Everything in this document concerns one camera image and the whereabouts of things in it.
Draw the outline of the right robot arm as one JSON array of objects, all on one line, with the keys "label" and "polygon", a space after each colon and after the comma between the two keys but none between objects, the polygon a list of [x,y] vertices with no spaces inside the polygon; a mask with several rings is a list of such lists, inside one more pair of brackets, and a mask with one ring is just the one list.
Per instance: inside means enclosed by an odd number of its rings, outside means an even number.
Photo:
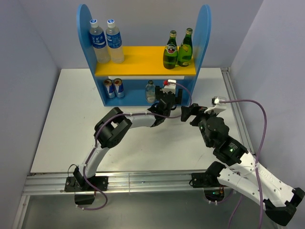
[{"label": "right robot arm", "polygon": [[229,127],[218,114],[225,108],[192,104],[181,107],[181,121],[194,116],[191,125],[198,127],[204,143],[216,157],[205,172],[192,174],[194,188],[218,184],[230,187],[263,207],[278,225],[286,226],[305,196],[299,187],[291,187],[274,176],[239,141],[229,136]]}]

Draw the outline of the green Perrier bottle red label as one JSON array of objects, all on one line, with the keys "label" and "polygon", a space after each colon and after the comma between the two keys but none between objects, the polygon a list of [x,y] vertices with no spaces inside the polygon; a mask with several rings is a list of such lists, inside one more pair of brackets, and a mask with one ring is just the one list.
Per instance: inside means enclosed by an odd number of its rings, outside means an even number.
[{"label": "green Perrier bottle red label", "polygon": [[163,66],[166,69],[173,69],[176,66],[178,58],[176,35],[176,31],[170,31],[170,37],[163,52]]}]

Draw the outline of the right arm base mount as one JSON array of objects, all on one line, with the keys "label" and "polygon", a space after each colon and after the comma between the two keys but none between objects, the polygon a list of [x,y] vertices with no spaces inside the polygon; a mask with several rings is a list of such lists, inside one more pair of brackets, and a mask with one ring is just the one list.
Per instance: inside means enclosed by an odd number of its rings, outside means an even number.
[{"label": "right arm base mount", "polygon": [[189,185],[192,188],[202,188],[205,201],[209,204],[224,203],[234,194],[232,189],[226,193],[225,186],[221,185],[215,176],[207,172],[191,173]]}]

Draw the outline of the green Perrier lemon bottle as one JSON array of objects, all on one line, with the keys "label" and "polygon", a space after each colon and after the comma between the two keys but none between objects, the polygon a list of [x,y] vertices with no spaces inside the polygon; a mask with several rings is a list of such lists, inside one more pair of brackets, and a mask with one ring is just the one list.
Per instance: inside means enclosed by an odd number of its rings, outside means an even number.
[{"label": "green Perrier lemon bottle", "polygon": [[192,33],[192,28],[186,29],[185,37],[178,50],[177,64],[181,67],[188,66],[193,55]]}]

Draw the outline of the clear glass bottle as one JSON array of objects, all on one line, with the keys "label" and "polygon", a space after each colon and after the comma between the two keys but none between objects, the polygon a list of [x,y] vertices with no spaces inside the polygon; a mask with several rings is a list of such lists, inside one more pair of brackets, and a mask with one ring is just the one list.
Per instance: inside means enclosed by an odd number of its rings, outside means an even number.
[{"label": "clear glass bottle", "polygon": [[151,104],[153,104],[156,100],[155,85],[152,80],[149,80],[148,84],[145,87],[145,98],[146,98],[146,101]]}]

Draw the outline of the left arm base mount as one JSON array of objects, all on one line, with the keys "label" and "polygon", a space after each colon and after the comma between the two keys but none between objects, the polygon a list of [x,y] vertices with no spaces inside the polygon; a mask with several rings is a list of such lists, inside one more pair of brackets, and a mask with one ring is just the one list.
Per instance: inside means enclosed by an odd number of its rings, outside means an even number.
[{"label": "left arm base mount", "polygon": [[[92,185],[100,189],[101,191],[106,191],[108,186],[107,176],[94,176],[88,179]],[[64,192],[73,192],[74,202],[76,205],[91,205],[96,196],[96,190],[91,187],[86,181],[83,185],[80,185],[75,177],[67,177]]]}]

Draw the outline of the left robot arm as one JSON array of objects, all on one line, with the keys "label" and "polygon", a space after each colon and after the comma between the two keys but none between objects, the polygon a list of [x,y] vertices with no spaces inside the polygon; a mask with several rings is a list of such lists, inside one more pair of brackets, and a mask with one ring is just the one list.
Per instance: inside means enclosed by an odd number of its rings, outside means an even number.
[{"label": "left robot arm", "polygon": [[138,127],[156,127],[165,119],[174,119],[171,111],[180,105],[183,89],[176,89],[177,83],[168,82],[163,88],[155,88],[156,100],[143,113],[124,113],[120,108],[111,109],[95,126],[95,144],[81,165],[76,166],[73,176],[67,177],[66,185],[77,187],[81,191],[92,187],[93,177],[106,153],[117,146],[130,129]]}]

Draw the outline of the Pocari Sweat bottle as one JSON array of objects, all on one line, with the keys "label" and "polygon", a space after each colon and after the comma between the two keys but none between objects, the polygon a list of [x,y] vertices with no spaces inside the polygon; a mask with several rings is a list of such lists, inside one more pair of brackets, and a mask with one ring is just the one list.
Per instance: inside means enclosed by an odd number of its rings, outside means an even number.
[{"label": "Pocari Sweat bottle", "polygon": [[124,61],[124,53],[122,46],[122,38],[119,28],[115,24],[115,20],[107,20],[106,38],[110,50],[110,56],[113,63],[122,63]]},{"label": "Pocari Sweat bottle", "polygon": [[106,38],[103,29],[99,26],[96,19],[90,20],[90,38],[91,43],[96,54],[97,62],[108,63],[110,55],[108,53]]}]

